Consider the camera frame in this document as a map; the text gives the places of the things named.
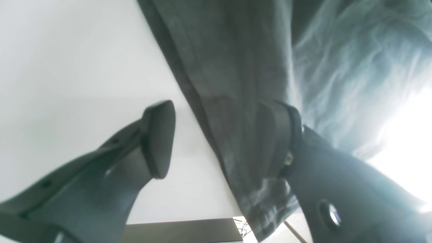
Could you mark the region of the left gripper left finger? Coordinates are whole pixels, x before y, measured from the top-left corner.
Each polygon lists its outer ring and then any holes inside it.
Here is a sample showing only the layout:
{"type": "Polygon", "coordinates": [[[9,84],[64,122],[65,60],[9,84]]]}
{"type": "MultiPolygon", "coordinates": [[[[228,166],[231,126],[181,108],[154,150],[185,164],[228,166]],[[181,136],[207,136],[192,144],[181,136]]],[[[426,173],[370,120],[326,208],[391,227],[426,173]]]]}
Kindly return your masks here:
{"type": "Polygon", "coordinates": [[[176,112],[171,100],[102,146],[1,203],[1,236],[20,243],[119,243],[142,188],[166,177],[176,112]]]}

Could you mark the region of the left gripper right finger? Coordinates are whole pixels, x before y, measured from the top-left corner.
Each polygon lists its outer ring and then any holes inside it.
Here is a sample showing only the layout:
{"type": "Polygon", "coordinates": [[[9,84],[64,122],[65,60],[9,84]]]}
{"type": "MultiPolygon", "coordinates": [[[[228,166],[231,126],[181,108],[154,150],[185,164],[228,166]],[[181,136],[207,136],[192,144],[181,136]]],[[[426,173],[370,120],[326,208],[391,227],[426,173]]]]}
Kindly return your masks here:
{"type": "Polygon", "coordinates": [[[263,177],[288,183],[315,243],[431,242],[431,210],[304,126],[296,108],[260,101],[256,123],[263,177]]]}

